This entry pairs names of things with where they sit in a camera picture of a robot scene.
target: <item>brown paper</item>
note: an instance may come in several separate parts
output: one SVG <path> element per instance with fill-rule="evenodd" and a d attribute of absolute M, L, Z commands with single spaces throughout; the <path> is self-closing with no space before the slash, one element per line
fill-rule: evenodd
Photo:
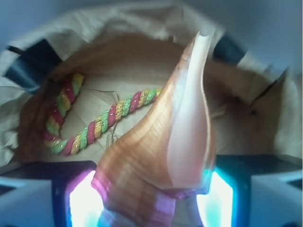
<path fill-rule="evenodd" d="M 63 60 L 68 59 L 79 48 L 86 48 L 82 56 L 78 56 L 81 61 L 74 61 L 77 56 L 71 56 L 67 61 L 69 66 L 67 63 L 63 64 L 65 66 L 59 67 L 52 77 L 56 79 L 58 75 L 62 77 L 68 72 L 83 70 L 84 74 L 92 75 L 85 82 L 85 88 L 113 91 L 119 98 L 125 98 L 138 90 L 163 86 L 183 50 L 182 46 L 185 46 L 199 30 L 202 35 L 212 37 L 209 61 L 205 69 L 207 84 L 205 89 L 210 100 L 217 136 L 217 152 L 221 154 L 279 153 L 302 157 L 302 130 L 299 127 L 302 124 L 301 103 L 298 100 L 298 86 L 292 78 L 286 76 L 286 79 L 280 79 L 265 95 L 256 100 L 276 80 L 276 77 L 265 73 L 266 66 L 248 54 L 238 64 L 238 68 L 210 61 L 213 48 L 225 30 L 185 4 L 151 2 L 80 9 L 63 15 L 9 44 L 24 50 L 41 38 L 46 38 Z M 154 46 L 150 43 L 142 44 L 144 46 L 142 48 L 140 45 L 136 47 L 135 42 L 134 45 L 123 41 L 123 45 L 113 41 L 117 35 L 129 32 L 156 40 L 170 40 L 170 42 L 159 44 L 158 49 L 153 52 Z M 132 45 L 134 49 L 127 50 L 127 45 Z M 90 56 L 95 47 L 99 47 L 100 52 Z M 1 53 L 1 75 L 5 74 L 17 57 L 15 53 L 8 51 Z M 89 64 L 94 64 L 94 59 L 98 57 L 100 57 L 101 68 L 97 72 L 92 72 Z M 97 82 L 97 75 L 100 74 L 102 74 L 102 82 Z M 15 97 L 6 92 L 6 87 L 17 87 L 21 93 L 25 94 L 25 92 L 8 79 L 0 78 L 1 93 L 6 94 L 7 101 L 4 102 L 14 106 Z M 30 95 L 25 96 L 23 102 L 26 102 Z M 107 105 L 109 107 L 112 103 L 108 100 Z M 15 128 L 19 122 L 16 117 L 19 110 L 13 108 L 13 111 L 14 114 L 6 118 L 9 119 L 7 122 L 14 123 L 7 128 L 2 127 L 1 131 L 1 135 L 12 135 L 12 139 L 9 143 L 0 144 L 2 155 L 0 165 L 10 160 L 11 150 L 17 145 L 14 138 L 17 135 Z M 129 116 L 125 120 L 127 123 L 121 121 L 112 131 L 113 138 L 122 136 L 143 118 L 147 111 L 148 107 Z M 94 114 L 89 113 L 86 116 L 93 120 Z M 81 117 L 80 119 L 79 122 L 84 122 L 84 119 Z"/>

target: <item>black panel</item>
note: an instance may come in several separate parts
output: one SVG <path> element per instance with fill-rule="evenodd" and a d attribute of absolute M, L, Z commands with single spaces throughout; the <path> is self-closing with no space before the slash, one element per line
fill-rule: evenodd
<path fill-rule="evenodd" d="M 290 156 L 217 155 L 216 167 L 228 176 L 226 177 L 226 182 L 232 182 L 230 185 L 235 190 L 236 219 L 233 219 L 234 222 L 232 226 L 249 226 L 250 179 L 252 175 L 302 170 L 302 164 L 300 163 L 302 163 L 301 159 Z"/>
<path fill-rule="evenodd" d="M 215 59 L 237 65 L 245 54 L 245 51 L 241 50 L 230 37 L 225 35 L 214 48 L 213 56 Z"/>
<path fill-rule="evenodd" d="M 39 89 L 47 75 L 62 62 L 45 39 L 25 51 L 12 46 L 9 46 L 8 50 L 19 53 L 20 56 L 11 65 L 5 77 L 32 94 Z"/>
<path fill-rule="evenodd" d="M 69 182 L 88 170 L 95 170 L 97 165 L 92 161 L 80 162 L 34 162 L 22 164 L 9 164 L 0 167 L 0 176 L 19 178 L 51 180 L 53 192 L 53 214 L 55 226 L 67 225 L 65 210 L 65 190 Z"/>

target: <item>blue light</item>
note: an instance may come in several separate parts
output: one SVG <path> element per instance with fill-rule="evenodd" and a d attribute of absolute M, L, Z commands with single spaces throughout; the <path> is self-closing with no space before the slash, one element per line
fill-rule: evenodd
<path fill-rule="evenodd" d="M 205 227 L 231 227 L 233 189 L 213 172 L 207 195 L 197 195 L 201 220 Z"/>
<path fill-rule="evenodd" d="M 95 172 L 90 172 L 70 193 L 73 227 L 97 226 L 104 209 L 99 193 L 91 186 Z"/>

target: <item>glowing light panel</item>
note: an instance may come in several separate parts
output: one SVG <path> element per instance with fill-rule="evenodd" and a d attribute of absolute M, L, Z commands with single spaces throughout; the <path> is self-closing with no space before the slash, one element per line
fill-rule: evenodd
<path fill-rule="evenodd" d="M 213 172 L 207 195 L 197 195 L 200 218 L 205 227 L 232 226 L 233 189 Z"/>
<path fill-rule="evenodd" d="M 97 226 L 104 209 L 99 193 L 91 186 L 95 172 L 90 172 L 70 193 L 73 227 Z"/>

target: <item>shell spire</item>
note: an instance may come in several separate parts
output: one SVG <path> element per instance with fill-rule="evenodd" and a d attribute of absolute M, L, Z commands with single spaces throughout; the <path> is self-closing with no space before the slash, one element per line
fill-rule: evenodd
<path fill-rule="evenodd" d="M 208 191 L 215 163 L 203 86 L 209 46 L 197 34 L 147 115 L 98 164 L 92 186 L 104 207 L 137 226 L 170 226 L 176 199 Z"/>

